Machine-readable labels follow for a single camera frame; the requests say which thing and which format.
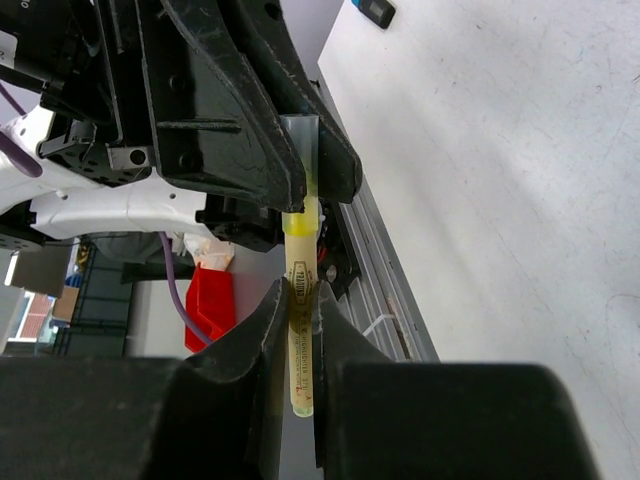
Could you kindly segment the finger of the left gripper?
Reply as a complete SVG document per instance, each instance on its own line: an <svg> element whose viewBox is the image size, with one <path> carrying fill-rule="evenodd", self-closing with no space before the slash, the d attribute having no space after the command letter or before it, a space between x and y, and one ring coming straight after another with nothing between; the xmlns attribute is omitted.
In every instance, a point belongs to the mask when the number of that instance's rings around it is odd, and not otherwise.
<svg viewBox="0 0 640 480"><path fill-rule="evenodd" d="M298 212L306 175L224 18L226 1L145 1L142 62L158 173L187 190Z"/></svg>
<svg viewBox="0 0 640 480"><path fill-rule="evenodd" d="M352 144L308 79L285 24L278 1L224 3L232 37L248 57L280 114L319 119L319 196L350 204L359 192L363 170Z"/></svg>

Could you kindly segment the thin yellow highlighter pen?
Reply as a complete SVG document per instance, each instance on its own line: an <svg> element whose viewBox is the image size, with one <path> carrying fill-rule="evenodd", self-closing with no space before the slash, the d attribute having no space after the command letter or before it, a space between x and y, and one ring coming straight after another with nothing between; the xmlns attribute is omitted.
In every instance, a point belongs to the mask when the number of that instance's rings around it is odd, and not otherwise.
<svg viewBox="0 0 640 480"><path fill-rule="evenodd" d="M290 402L301 418L313 415L312 294L318 282L318 199L309 196L304 211L283 216L286 278L289 285L288 361Z"/></svg>

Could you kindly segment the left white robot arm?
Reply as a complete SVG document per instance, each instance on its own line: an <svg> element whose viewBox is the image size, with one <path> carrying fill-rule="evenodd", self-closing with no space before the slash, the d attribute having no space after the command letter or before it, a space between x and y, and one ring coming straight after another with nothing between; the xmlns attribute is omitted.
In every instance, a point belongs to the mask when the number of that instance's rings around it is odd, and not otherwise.
<svg viewBox="0 0 640 480"><path fill-rule="evenodd" d="M361 161L277 1L5 1L1 78L39 96L1 131L1 244L213 234L257 251Z"/></svg>

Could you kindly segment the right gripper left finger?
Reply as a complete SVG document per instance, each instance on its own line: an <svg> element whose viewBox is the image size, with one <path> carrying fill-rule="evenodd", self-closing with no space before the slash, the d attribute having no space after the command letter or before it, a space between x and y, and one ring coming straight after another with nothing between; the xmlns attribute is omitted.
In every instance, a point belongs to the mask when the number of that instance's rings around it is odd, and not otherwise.
<svg viewBox="0 0 640 480"><path fill-rule="evenodd" d="M5 357L5 479L274 479L289 285L187 359Z"/></svg>

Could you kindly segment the clear yellow pen cap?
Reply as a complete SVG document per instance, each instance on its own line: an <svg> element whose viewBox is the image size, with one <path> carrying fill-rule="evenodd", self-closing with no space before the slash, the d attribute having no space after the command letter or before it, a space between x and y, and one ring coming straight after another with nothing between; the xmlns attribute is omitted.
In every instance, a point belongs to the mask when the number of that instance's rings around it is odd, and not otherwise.
<svg viewBox="0 0 640 480"><path fill-rule="evenodd" d="M318 197L319 117L317 115L282 115L281 122L304 168L307 195Z"/></svg>

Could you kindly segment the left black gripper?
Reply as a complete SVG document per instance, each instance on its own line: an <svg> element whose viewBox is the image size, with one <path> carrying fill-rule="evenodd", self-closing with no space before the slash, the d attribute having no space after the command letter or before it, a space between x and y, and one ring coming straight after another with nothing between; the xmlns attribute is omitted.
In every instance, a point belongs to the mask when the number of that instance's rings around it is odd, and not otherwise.
<svg viewBox="0 0 640 480"><path fill-rule="evenodd" d="M108 187L155 164L139 1L4 1L1 78L40 97L38 158Z"/></svg>

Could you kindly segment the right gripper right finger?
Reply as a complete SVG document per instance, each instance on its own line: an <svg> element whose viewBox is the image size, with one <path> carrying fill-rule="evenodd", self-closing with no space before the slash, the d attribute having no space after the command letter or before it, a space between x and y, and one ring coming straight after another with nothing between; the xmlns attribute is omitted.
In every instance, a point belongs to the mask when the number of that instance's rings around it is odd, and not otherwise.
<svg viewBox="0 0 640 480"><path fill-rule="evenodd" d="M316 461L328 479L596 479L560 379L536 364L400 362L313 305Z"/></svg>

